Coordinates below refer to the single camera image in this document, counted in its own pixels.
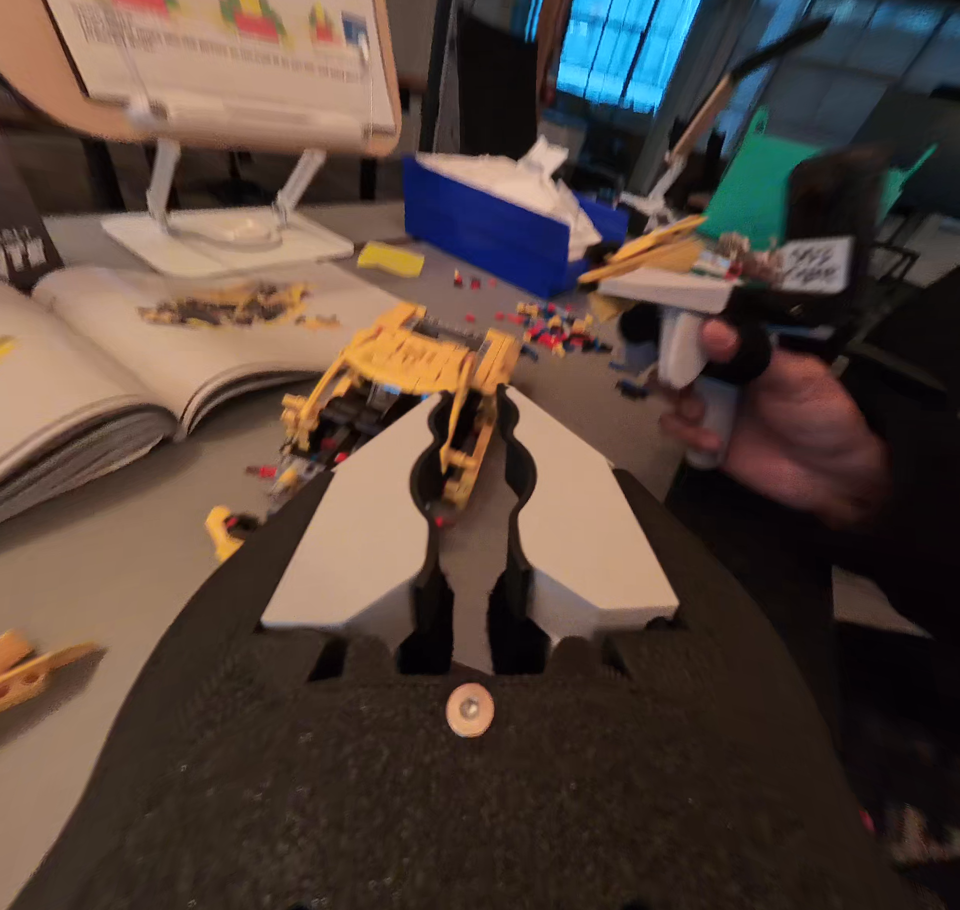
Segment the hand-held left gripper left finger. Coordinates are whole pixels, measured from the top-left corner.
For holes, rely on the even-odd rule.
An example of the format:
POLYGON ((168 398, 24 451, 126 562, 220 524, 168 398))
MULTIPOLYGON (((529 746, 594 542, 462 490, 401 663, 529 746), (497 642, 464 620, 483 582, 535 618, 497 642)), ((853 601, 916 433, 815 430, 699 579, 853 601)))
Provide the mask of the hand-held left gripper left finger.
POLYGON ((418 403, 330 475, 260 624, 370 636, 402 671, 448 671, 451 589, 431 513, 449 394, 418 403))

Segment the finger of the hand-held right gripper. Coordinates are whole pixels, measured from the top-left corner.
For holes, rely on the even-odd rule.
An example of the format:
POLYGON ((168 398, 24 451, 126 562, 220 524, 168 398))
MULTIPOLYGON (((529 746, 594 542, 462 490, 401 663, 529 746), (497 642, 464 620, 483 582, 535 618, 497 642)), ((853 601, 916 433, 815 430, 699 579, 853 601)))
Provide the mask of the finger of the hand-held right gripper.
POLYGON ((612 319, 624 312, 621 305, 645 302, 717 316, 724 311, 738 286, 737 281, 709 275, 637 268, 601 280, 590 293, 590 312, 597 319, 612 319))

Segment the yellow brick car model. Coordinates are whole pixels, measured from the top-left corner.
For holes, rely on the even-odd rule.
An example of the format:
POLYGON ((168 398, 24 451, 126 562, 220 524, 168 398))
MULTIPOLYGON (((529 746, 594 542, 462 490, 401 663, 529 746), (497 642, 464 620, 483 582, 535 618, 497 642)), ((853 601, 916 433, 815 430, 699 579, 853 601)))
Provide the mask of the yellow brick car model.
POLYGON ((527 346, 496 328, 484 335, 441 325, 426 307, 401 303, 358 331, 306 395, 286 394, 267 516, 319 472, 333 471, 429 397, 446 393, 440 498, 466 508, 494 436, 498 388, 510 385, 527 346))

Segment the pile of yellow brick pieces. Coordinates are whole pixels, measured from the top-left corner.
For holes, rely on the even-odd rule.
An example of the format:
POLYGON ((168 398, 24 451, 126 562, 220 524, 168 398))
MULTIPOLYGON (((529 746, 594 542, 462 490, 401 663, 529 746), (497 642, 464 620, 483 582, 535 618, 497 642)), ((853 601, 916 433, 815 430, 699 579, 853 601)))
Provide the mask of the pile of yellow brick pieces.
POLYGON ((39 696, 55 671, 70 666, 103 648, 93 642, 37 654, 35 647, 16 630, 1 634, 1 712, 39 696))

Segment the person's right forearm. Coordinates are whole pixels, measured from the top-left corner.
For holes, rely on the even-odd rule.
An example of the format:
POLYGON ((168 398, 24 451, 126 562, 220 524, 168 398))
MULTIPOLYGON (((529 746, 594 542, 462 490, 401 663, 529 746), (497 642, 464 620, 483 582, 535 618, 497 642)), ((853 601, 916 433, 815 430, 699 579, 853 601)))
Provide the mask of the person's right forearm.
POLYGON ((873 327, 844 382, 886 444, 883 506, 846 566, 932 637, 958 645, 958 268, 873 327))

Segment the desk lamp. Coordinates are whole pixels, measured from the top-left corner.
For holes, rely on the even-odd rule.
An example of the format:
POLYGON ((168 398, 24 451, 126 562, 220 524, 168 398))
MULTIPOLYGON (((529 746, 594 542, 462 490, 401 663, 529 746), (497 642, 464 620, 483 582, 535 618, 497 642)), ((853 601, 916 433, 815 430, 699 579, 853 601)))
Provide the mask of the desk lamp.
POLYGON ((678 139, 663 158, 663 173, 646 196, 623 193, 619 201, 646 218, 643 231, 649 233, 666 228, 676 219, 666 202, 666 194, 686 168, 690 155, 704 134, 709 133, 716 118, 728 106, 739 83, 761 67, 784 58, 791 52, 819 40, 829 27, 831 18, 809 21, 770 45, 750 54, 722 76, 681 129, 678 139))

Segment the person's right hand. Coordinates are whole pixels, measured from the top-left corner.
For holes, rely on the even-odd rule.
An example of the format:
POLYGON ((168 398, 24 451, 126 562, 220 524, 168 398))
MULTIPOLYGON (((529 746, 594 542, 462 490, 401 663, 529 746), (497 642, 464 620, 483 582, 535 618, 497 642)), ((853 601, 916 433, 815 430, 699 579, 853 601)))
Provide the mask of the person's right hand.
POLYGON ((884 441, 820 359, 776 348, 765 371, 740 396, 726 444, 706 424, 693 388, 651 388, 669 402, 661 429, 683 447, 721 457, 719 469, 786 508, 835 529, 878 516, 892 490, 884 441))

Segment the green corrugated box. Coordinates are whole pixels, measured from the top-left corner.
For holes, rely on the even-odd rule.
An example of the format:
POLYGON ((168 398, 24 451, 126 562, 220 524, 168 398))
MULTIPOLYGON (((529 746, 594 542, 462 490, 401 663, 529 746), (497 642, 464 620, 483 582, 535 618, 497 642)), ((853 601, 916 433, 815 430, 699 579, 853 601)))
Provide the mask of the green corrugated box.
POLYGON ((801 163, 833 151, 781 138, 768 132, 766 106, 751 117, 736 155, 729 162, 703 216, 700 233, 718 240, 736 232, 755 250, 772 238, 785 242, 788 180, 801 163))

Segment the white crumpled paper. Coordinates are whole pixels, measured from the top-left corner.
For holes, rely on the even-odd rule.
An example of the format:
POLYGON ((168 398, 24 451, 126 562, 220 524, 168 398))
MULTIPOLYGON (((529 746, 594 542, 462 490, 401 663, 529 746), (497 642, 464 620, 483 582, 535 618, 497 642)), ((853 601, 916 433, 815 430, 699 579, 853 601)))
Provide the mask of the white crumpled paper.
POLYGON ((571 229, 596 233, 594 220, 558 173, 570 150, 546 136, 519 160, 505 156, 450 155, 443 168, 451 179, 505 200, 530 212, 558 220, 571 229))

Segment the blue plastic bin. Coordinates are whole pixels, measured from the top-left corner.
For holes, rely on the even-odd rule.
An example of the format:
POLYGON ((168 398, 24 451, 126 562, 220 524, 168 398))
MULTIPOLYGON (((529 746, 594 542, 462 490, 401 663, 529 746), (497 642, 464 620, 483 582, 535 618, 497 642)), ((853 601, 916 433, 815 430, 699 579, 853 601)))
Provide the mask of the blue plastic bin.
POLYGON ((541 297, 573 290, 593 247, 626 241, 624 211, 573 193, 596 226, 579 232, 451 179, 450 155, 462 154, 419 152, 403 161, 404 226, 414 239, 541 297))

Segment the black partition panel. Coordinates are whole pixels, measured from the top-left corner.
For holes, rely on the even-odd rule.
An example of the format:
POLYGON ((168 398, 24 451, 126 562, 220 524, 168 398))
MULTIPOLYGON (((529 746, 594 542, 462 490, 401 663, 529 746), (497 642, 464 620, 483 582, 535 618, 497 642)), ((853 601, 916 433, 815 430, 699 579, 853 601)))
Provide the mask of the black partition panel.
POLYGON ((535 42, 458 12, 460 151, 518 161, 538 137, 535 42))

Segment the open instruction booklet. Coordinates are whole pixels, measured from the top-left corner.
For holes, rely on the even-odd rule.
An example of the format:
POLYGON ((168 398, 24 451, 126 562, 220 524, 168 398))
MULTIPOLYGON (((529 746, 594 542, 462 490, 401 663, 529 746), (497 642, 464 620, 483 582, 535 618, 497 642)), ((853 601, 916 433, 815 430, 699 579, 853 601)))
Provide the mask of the open instruction booklet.
POLYGON ((332 264, 2 284, 1 521, 183 440, 228 400, 317 378, 398 304, 332 264))

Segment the yellow paper sheet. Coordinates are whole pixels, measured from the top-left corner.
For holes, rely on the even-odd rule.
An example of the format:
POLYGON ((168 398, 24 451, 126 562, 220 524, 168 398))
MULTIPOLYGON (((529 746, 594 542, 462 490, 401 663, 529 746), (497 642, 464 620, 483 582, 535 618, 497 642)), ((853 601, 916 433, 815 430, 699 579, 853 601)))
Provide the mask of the yellow paper sheet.
POLYGON ((379 270, 401 279, 420 277, 426 256, 414 250, 382 242, 368 242, 360 250, 357 268, 379 270))

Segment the black car set box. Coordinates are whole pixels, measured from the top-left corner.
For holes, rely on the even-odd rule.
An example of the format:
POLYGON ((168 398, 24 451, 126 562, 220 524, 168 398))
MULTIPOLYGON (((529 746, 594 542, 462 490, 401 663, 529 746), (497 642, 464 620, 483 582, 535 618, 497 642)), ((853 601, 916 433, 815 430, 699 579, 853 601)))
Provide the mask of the black car set box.
POLYGON ((1 138, 1 281, 31 294, 45 276, 64 268, 39 208, 1 138))

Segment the printed instruction sheet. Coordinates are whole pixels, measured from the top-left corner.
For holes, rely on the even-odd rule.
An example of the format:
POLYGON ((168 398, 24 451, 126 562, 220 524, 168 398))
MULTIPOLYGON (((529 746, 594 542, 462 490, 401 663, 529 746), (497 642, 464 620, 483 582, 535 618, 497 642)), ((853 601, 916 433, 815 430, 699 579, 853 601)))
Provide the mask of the printed instruction sheet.
POLYGON ((78 91, 171 124, 398 130, 380 0, 42 0, 78 91))

